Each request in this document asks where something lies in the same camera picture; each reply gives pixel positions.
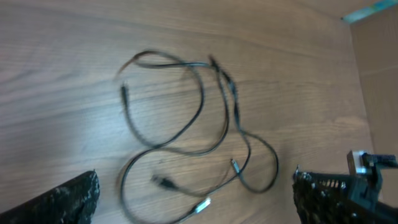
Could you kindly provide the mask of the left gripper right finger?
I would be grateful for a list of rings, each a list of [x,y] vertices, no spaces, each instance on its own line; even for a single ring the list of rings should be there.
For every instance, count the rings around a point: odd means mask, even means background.
[[[382,177],[293,174],[294,204],[302,223],[397,224],[397,208],[379,201]]]

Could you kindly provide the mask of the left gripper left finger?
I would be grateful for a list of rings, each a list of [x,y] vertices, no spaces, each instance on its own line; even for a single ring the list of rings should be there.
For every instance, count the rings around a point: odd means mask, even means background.
[[[1,213],[1,224],[90,224],[100,197],[95,171],[86,171]]]

